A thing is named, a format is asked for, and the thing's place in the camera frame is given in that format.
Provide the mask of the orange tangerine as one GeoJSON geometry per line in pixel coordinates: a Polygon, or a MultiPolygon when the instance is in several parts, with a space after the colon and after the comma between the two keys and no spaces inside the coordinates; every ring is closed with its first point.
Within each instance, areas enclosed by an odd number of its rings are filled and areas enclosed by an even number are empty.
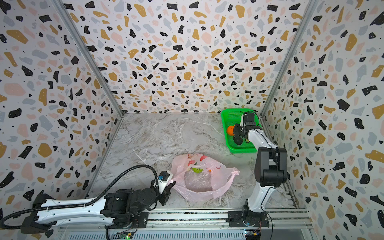
{"type": "Polygon", "coordinates": [[[227,134],[229,136],[234,136],[234,126],[228,126],[227,127],[227,134]]]}

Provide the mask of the dark avocado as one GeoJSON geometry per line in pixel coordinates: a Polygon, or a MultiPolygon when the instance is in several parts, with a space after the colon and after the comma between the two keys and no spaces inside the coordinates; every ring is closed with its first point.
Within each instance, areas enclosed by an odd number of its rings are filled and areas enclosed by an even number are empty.
{"type": "Polygon", "coordinates": [[[238,146],[243,144],[243,138],[241,136],[233,136],[234,143],[238,146]]]}

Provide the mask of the pink plastic bag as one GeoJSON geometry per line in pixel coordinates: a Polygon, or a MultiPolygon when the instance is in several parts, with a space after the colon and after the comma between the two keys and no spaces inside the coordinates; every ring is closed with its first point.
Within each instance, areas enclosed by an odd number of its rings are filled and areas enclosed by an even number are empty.
{"type": "Polygon", "coordinates": [[[182,198],[190,202],[205,202],[223,196],[232,186],[237,168],[228,168],[223,163],[203,154],[185,154],[173,159],[171,172],[173,186],[182,198]],[[204,169],[196,174],[192,168],[204,169]]]}

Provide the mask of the green lime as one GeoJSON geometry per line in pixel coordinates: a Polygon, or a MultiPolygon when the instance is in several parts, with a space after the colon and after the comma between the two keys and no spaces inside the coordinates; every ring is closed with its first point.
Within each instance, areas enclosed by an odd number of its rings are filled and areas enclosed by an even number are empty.
{"type": "Polygon", "coordinates": [[[193,172],[195,172],[196,174],[199,174],[199,173],[202,173],[204,171],[204,169],[200,169],[200,168],[192,168],[193,172]]]}

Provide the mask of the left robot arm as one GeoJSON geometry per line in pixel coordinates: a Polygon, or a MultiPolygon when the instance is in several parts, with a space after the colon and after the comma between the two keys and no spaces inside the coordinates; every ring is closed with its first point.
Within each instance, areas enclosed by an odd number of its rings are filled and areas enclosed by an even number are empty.
{"type": "Polygon", "coordinates": [[[143,190],[118,190],[102,196],[87,206],[88,199],[59,201],[47,194],[39,194],[33,203],[33,212],[21,226],[23,234],[46,233],[51,227],[77,224],[95,224],[111,229],[128,227],[145,228],[145,219],[151,206],[164,206],[175,181],[160,182],[160,193],[154,188],[143,190]]]}

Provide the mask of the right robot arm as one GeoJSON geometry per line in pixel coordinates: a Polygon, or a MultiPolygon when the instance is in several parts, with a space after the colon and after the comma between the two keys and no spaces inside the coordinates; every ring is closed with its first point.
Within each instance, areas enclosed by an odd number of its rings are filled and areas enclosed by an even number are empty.
{"type": "Polygon", "coordinates": [[[287,157],[285,148],[280,148],[268,139],[261,127],[256,124],[256,113],[245,112],[241,122],[234,125],[233,140],[241,145],[243,141],[257,148],[255,163],[256,185],[242,210],[242,221],[246,226],[261,224],[268,218],[265,206],[272,193],[287,181],[287,157]]]}

